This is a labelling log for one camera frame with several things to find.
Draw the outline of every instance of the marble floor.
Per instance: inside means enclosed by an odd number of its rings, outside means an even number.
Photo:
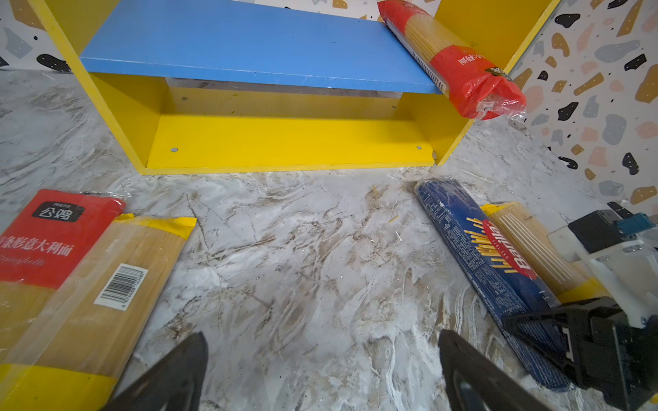
[[[66,74],[0,74],[0,230],[40,187],[196,216],[120,387],[186,335],[210,360],[203,410],[448,410],[436,341],[454,329],[554,410],[604,410],[525,375],[417,201],[452,177],[555,229],[605,203],[539,141],[477,122],[443,167],[141,176]]]

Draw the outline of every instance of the uncooked spaghetti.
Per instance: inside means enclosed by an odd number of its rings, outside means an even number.
[[[461,116],[487,120],[525,112],[526,98],[508,75],[424,10],[403,0],[377,4],[388,28]]]
[[[47,395],[34,396],[30,382],[46,379],[62,403],[93,405],[66,409],[100,408],[195,225],[186,217],[115,219],[0,364],[0,408],[27,396],[42,409]]]

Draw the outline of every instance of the spaghetti package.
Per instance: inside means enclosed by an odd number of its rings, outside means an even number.
[[[512,79],[427,12],[403,0],[377,5],[386,26],[462,117],[487,120],[525,112],[526,97]]]
[[[0,360],[124,207],[43,189],[0,235]]]
[[[0,364],[0,410],[96,411],[196,225],[121,214]]]
[[[566,262],[548,239],[548,230],[516,201],[486,204],[482,210],[514,245],[562,303],[610,297],[585,266]]]
[[[543,312],[559,306],[555,295],[487,219],[459,182],[420,181],[415,191],[445,244],[526,370],[548,389],[564,391],[571,388],[572,384],[564,374],[503,329],[503,317]],[[533,323],[524,324],[521,330],[557,354],[567,351],[562,334],[556,327]]]

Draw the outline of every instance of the barcode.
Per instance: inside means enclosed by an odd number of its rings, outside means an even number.
[[[432,79],[432,82],[434,82],[434,85],[441,90],[441,92],[448,98],[450,98],[450,88],[448,87],[447,83],[445,80],[441,77],[441,75],[436,71],[436,69],[432,66],[430,66],[425,60],[423,60],[418,53],[414,51],[414,49],[411,47],[405,36],[395,27],[392,23],[389,23],[388,21],[384,21],[386,23],[386,26],[393,32],[395,37],[399,40],[400,43],[402,43],[402,46],[404,46],[405,49],[411,54],[411,56],[416,60],[416,62],[422,67],[422,69],[425,71],[425,73]]]
[[[125,311],[148,272],[145,268],[119,264],[93,303]]]

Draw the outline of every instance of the red spaghetti package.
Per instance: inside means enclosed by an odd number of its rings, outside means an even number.
[[[525,112],[526,97],[512,79],[427,12],[403,0],[377,5],[388,28],[461,116],[487,120]]]
[[[39,190],[0,235],[0,360],[125,206]]]

